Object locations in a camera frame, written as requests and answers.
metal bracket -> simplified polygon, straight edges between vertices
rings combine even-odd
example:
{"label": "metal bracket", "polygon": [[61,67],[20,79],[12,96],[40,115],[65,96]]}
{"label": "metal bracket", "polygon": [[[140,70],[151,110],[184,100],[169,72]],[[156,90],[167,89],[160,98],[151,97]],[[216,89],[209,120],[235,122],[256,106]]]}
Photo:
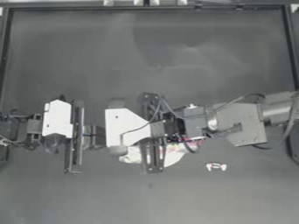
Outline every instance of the metal bracket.
{"label": "metal bracket", "polygon": [[30,142],[40,142],[42,138],[42,116],[33,114],[26,123],[26,139]]}
{"label": "metal bracket", "polygon": [[83,158],[83,125],[84,108],[80,103],[71,104],[71,123],[73,125],[72,139],[68,139],[65,146],[64,172],[80,173]]}
{"label": "metal bracket", "polygon": [[83,127],[83,150],[97,150],[107,145],[105,129],[96,125]]}
{"label": "metal bracket", "polygon": [[[141,117],[149,121],[155,115],[155,110],[159,105],[159,95],[157,94],[148,94],[144,93],[140,95],[139,98],[141,102]],[[160,129],[159,121],[163,120],[163,113],[161,109],[153,119],[153,122],[157,123],[152,127],[156,130]],[[143,158],[143,166],[147,173],[156,173],[164,171],[164,155],[165,155],[165,146],[167,146],[167,139],[165,136],[161,135],[160,131],[156,138],[145,139],[140,142],[140,153]]]}

wire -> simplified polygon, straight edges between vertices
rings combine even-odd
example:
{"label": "wire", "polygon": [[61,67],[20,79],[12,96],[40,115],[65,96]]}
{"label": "wire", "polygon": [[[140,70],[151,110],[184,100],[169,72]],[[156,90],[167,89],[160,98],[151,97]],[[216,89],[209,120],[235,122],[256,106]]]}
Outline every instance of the wire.
{"label": "wire", "polygon": [[28,151],[33,151],[37,148],[37,146],[38,146],[38,145],[36,145],[33,147],[28,147],[25,145],[25,143],[20,143],[20,142],[12,141],[6,137],[4,137],[2,135],[0,135],[0,137],[1,137],[0,141],[2,141],[4,143],[8,143],[8,144],[10,144],[12,146],[16,146],[16,147],[25,148]]}
{"label": "wire", "polygon": [[169,103],[168,103],[168,101],[167,101],[164,98],[163,98],[161,100],[163,100],[163,105],[167,107],[168,111],[173,114],[173,116],[175,116],[176,118],[180,118],[180,119],[183,119],[183,120],[187,120],[187,119],[191,119],[191,118],[205,117],[205,115],[193,115],[193,116],[185,116],[185,117],[177,115],[177,113],[173,111],[173,109],[172,109]]}
{"label": "wire", "polygon": [[288,138],[292,128],[295,126],[295,116],[296,116],[297,106],[299,106],[299,91],[293,94],[293,104],[292,104],[291,111],[289,111],[289,119],[288,119],[288,123],[287,123],[285,129],[284,129],[284,135],[283,135],[279,143],[276,144],[275,147],[253,144],[252,146],[255,148],[257,148],[260,150],[272,150],[273,148],[277,148],[283,144],[283,142]]}
{"label": "wire", "polygon": [[[227,102],[225,104],[223,104],[221,106],[219,106],[213,111],[215,113],[220,112],[224,108],[227,108],[229,105],[232,105],[236,102],[240,102],[241,100],[247,99],[249,96],[259,96],[261,98],[265,98],[265,96],[263,94],[244,94],[241,95],[239,98],[236,98],[235,100]],[[163,98],[163,104],[167,107],[168,111],[173,114],[173,116],[176,116],[177,118],[183,119],[183,120],[188,120],[191,118],[201,118],[205,117],[207,115],[192,115],[192,116],[180,116],[177,115],[177,113],[173,111],[168,101]]]}
{"label": "wire", "polygon": [[124,135],[131,133],[131,132],[135,132],[137,130],[141,130],[145,126],[148,126],[152,121],[155,120],[156,116],[157,116],[157,113],[160,111],[160,108],[161,108],[161,97],[159,98],[159,102],[157,102],[157,105],[156,105],[156,109],[155,109],[155,112],[153,112],[153,116],[151,118],[151,120],[141,126],[139,127],[137,129],[131,129],[129,131],[124,132],[123,134],[120,134],[120,143],[123,144],[123,140],[124,140]]}
{"label": "wire", "polygon": [[229,105],[232,105],[233,103],[236,102],[240,102],[243,101],[244,99],[247,99],[249,96],[259,96],[261,97],[263,99],[265,99],[265,96],[263,94],[244,94],[241,95],[239,98],[236,98],[235,100],[227,102],[225,104],[223,104],[221,106],[219,106],[216,109],[215,109],[215,113],[220,112],[224,108],[227,108]]}

